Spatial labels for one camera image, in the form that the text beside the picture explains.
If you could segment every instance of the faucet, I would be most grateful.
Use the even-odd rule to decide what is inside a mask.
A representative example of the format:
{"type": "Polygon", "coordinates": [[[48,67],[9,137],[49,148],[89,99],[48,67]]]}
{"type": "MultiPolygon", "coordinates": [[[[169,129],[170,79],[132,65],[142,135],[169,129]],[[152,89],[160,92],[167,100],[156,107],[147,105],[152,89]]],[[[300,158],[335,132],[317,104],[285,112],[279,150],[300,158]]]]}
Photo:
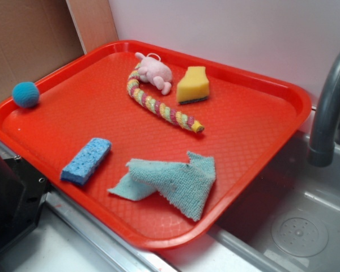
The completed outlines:
{"type": "Polygon", "coordinates": [[[335,142],[340,145],[340,53],[325,81],[313,120],[307,160],[326,167],[333,161],[335,142]]]}

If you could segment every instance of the drain strainer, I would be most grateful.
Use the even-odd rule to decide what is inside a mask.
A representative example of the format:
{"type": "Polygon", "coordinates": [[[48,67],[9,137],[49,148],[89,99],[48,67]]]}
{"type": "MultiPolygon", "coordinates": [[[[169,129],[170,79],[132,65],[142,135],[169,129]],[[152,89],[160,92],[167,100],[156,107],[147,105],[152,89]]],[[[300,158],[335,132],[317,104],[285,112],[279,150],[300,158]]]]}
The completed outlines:
{"type": "Polygon", "coordinates": [[[286,253],[310,257],[326,247],[329,236],[320,220],[306,212],[293,211],[276,218],[272,225],[272,238],[286,253]]]}

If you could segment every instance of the striped rope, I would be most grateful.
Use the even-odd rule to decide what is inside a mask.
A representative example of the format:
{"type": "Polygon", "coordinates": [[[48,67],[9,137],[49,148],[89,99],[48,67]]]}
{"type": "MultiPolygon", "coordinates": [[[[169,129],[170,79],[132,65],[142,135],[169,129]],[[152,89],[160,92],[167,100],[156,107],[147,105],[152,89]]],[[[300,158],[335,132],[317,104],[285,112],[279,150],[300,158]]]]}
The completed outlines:
{"type": "Polygon", "coordinates": [[[197,121],[193,116],[187,116],[186,114],[183,114],[175,109],[169,108],[164,103],[152,98],[139,88],[140,75],[138,73],[138,69],[140,65],[140,63],[136,65],[135,69],[132,71],[129,79],[127,80],[127,91],[129,95],[135,99],[138,104],[157,116],[172,123],[173,125],[193,131],[195,133],[203,132],[204,126],[202,126],[202,124],[200,124],[200,122],[197,121]]]}

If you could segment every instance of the white wall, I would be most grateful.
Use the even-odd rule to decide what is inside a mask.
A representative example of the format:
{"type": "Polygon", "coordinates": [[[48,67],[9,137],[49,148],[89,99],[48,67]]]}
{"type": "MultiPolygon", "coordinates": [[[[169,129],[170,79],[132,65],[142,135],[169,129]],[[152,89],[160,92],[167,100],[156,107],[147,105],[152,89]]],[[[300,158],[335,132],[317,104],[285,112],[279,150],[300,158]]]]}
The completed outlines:
{"type": "Polygon", "coordinates": [[[317,104],[340,51],[340,0],[109,0],[139,40],[303,87],[317,104]]]}

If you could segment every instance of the tray rim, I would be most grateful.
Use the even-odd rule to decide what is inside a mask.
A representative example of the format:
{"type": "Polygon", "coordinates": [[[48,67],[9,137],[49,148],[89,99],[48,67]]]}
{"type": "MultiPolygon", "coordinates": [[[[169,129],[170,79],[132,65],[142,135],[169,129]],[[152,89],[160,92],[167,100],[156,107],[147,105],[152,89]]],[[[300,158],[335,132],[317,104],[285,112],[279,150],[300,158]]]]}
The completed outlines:
{"type": "MultiPolygon", "coordinates": [[[[264,167],[273,158],[273,156],[282,148],[282,146],[292,137],[292,135],[299,128],[299,126],[307,119],[311,112],[312,104],[310,97],[307,95],[306,91],[292,83],[284,82],[282,80],[270,78],[268,76],[260,75],[250,71],[238,69],[232,66],[227,66],[224,64],[216,63],[206,59],[201,59],[184,53],[179,53],[170,49],[161,48],[155,45],[146,44],[144,42],[134,40],[122,40],[105,44],[93,50],[92,52],[79,57],[73,62],[70,62],[69,64],[54,71],[53,73],[43,77],[42,79],[38,80],[35,84],[38,86],[40,93],[42,94],[45,91],[54,87],[56,84],[58,84],[57,82],[56,84],[54,84],[54,81],[57,80],[56,77],[60,77],[61,80],[64,81],[65,79],[70,78],[72,75],[76,74],[78,72],[75,71],[76,69],[83,70],[84,68],[92,65],[96,61],[101,60],[102,58],[108,56],[109,54],[119,52],[134,52],[134,49],[138,48],[141,48],[144,54],[146,54],[146,52],[155,52],[157,54],[161,54],[161,58],[163,61],[174,63],[177,65],[176,61],[171,61],[171,58],[169,58],[169,56],[173,56],[175,54],[177,58],[180,57],[182,58],[182,60],[186,60],[182,62],[182,65],[178,65],[184,68],[190,65],[194,65],[195,63],[201,63],[203,66],[207,67],[207,74],[215,77],[221,76],[221,73],[233,73],[239,75],[240,77],[243,77],[243,79],[248,80],[250,83],[256,80],[258,83],[260,83],[259,88],[262,88],[264,84],[267,84],[267,86],[274,85],[276,88],[280,87],[284,88],[284,90],[288,90],[288,92],[280,93],[280,96],[278,97],[288,101],[296,110],[296,118],[293,120],[292,124],[286,130],[283,131],[283,133],[277,138],[276,141],[273,142],[273,144],[267,149],[267,152],[262,154],[262,156],[260,156],[257,159],[257,161],[252,165],[252,167],[250,167],[246,171],[245,175],[238,179],[237,183],[233,187],[234,190],[229,190],[224,195],[224,197],[221,198],[219,202],[205,216],[203,216],[199,222],[197,222],[194,225],[194,227],[190,231],[182,235],[175,236],[170,239],[151,239],[145,237],[138,233],[137,231],[135,231],[133,228],[131,228],[131,226],[123,226],[122,224],[123,222],[117,216],[108,216],[109,213],[112,215],[113,213],[111,211],[106,210],[101,205],[98,205],[97,202],[88,197],[89,199],[87,199],[87,201],[89,200],[90,202],[92,202],[93,207],[95,207],[92,208],[92,210],[89,210],[89,212],[131,244],[137,247],[146,248],[150,250],[174,248],[179,245],[186,244],[195,239],[196,237],[202,235],[212,226],[213,223],[215,223],[215,221],[220,217],[222,212],[225,211],[232,204],[236,196],[239,195],[240,192],[244,188],[246,188],[255,178],[257,173],[260,171],[259,169],[260,162],[262,162],[262,165],[264,167]],[[296,100],[298,101],[299,105],[299,107],[297,108],[295,107],[294,104],[292,104],[292,102],[296,100]]],[[[18,108],[18,106],[15,105],[11,97],[1,102],[0,124],[6,118],[6,116],[16,108],[18,108]]],[[[5,145],[7,145],[17,154],[20,154],[22,157],[28,159],[28,161],[30,161],[36,168],[40,169],[40,171],[44,173],[50,173],[50,167],[45,165],[45,163],[41,162],[39,159],[32,157],[28,150],[25,150],[24,148],[20,147],[18,143],[16,143],[14,140],[8,137],[1,129],[0,129],[0,141],[2,141],[5,145]]],[[[57,177],[51,175],[48,175],[47,178],[49,180],[58,179],[57,177]]],[[[86,208],[80,202],[78,202],[78,199],[83,197],[83,192],[79,188],[67,183],[63,183],[59,187],[56,185],[54,186],[57,187],[60,191],[67,194],[80,206],[88,210],[88,208],[86,208]]]]}

